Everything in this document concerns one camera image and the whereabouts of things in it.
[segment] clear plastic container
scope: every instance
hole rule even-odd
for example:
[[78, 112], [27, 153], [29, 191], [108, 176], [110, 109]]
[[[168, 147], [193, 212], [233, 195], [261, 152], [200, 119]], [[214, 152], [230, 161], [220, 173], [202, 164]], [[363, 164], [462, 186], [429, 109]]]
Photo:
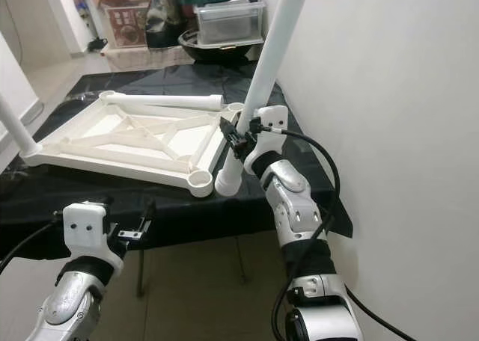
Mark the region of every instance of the clear plastic container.
[[198, 45], [262, 43], [261, 23], [264, 2], [231, 1], [195, 7], [198, 18]]
[[150, 0], [94, 0], [109, 45], [146, 46], [144, 26]]

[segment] black tablecloth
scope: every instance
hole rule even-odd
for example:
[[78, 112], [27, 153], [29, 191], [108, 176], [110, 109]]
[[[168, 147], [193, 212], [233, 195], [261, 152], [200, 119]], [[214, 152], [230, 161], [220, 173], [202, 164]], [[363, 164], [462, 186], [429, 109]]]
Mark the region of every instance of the black tablecloth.
[[[92, 103], [103, 90], [131, 94], [223, 94], [226, 103], [243, 102], [254, 68], [255, 64], [236, 67], [191, 65], [83, 76], [34, 138], [37, 141], [44, 138]], [[269, 104], [285, 104], [278, 86], [275, 86]], [[300, 130], [292, 114], [288, 123], [289, 129]], [[226, 151], [213, 176], [222, 166]], [[288, 138], [284, 156], [306, 176], [311, 184], [312, 197], [326, 207], [332, 186], [311, 148], [303, 141]], [[156, 201], [156, 220], [150, 228], [148, 240], [139, 248], [253, 233], [274, 227], [272, 211], [259, 182], [256, 177], [245, 173], [235, 197], [222, 197], [213, 192], [209, 197], [197, 199], [182, 188], [51, 165], [28, 168], [16, 158], [0, 179], [0, 257], [48, 222], [54, 210], [63, 209], [70, 203], [95, 201], [106, 196], [115, 200], [111, 220], [120, 223], [122, 228], [137, 225], [148, 201]], [[332, 231], [350, 237], [353, 228], [342, 206], [335, 217]], [[67, 256], [61, 227], [36, 238], [19, 255], [32, 259]]]

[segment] white vertical pole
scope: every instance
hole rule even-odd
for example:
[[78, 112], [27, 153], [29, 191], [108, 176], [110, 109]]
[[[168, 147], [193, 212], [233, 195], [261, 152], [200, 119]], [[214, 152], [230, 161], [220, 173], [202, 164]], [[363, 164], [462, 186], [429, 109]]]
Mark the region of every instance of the white vertical pole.
[[[268, 103], [276, 75], [304, 3], [305, 0], [279, 0], [246, 96], [245, 106], [238, 120], [237, 129], [242, 134], [248, 130], [248, 124], [250, 119], [253, 118], [254, 110], [264, 107]], [[234, 158], [233, 152], [229, 150], [225, 164], [216, 177], [215, 188], [217, 192], [224, 196], [235, 195], [241, 185], [241, 172], [241, 163]]]
[[37, 144], [23, 126], [20, 119], [15, 115], [10, 105], [0, 94], [0, 120], [12, 135], [20, 148], [21, 157], [29, 157], [38, 153], [42, 147]]

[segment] table leg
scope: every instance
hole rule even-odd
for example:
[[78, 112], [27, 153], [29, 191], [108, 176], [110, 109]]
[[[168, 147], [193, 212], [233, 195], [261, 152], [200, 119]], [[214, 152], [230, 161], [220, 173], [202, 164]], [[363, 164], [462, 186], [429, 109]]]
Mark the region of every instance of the table leg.
[[245, 265], [243, 264], [243, 261], [242, 261], [240, 238], [238, 236], [235, 236], [234, 241], [235, 241], [235, 245], [237, 247], [237, 254], [238, 254], [238, 261], [239, 261], [239, 272], [240, 272], [240, 275], [241, 275], [241, 281], [242, 281], [242, 283], [247, 283], [248, 282], [248, 277], [246, 276]]
[[144, 250], [139, 252], [138, 277], [136, 279], [136, 297], [140, 298], [144, 294], [143, 290], [143, 271], [144, 271]]

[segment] white tube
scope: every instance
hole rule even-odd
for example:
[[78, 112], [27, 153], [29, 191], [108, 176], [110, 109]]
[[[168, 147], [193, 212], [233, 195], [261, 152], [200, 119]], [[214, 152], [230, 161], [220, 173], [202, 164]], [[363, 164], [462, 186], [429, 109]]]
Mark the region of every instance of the white tube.
[[18, 144], [21, 157], [28, 158], [42, 150], [42, 146], [33, 140], [28, 130], [23, 126], [20, 119], [15, 115], [13, 109], [1, 94], [0, 120]]
[[[305, 0], [279, 0], [246, 96], [245, 106], [238, 120], [237, 129], [241, 134], [248, 130], [254, 110], [264, 107], [268, 103], [276, 75], [304, 3]], [[235, 195], [241, 186], [241, 172], [241, 163], [229, 150], [225, 164], [216, 177], [215, 189], [217, 192], [224, 196]]]
[[107, 90], [100, 94], [100, 99], [114, 104], [161, 105], [164, 107], [206, 109], [208, 111], [221, 111], [223, 108], [223, 96], [221, 94], [210, 96], [142, 96]]

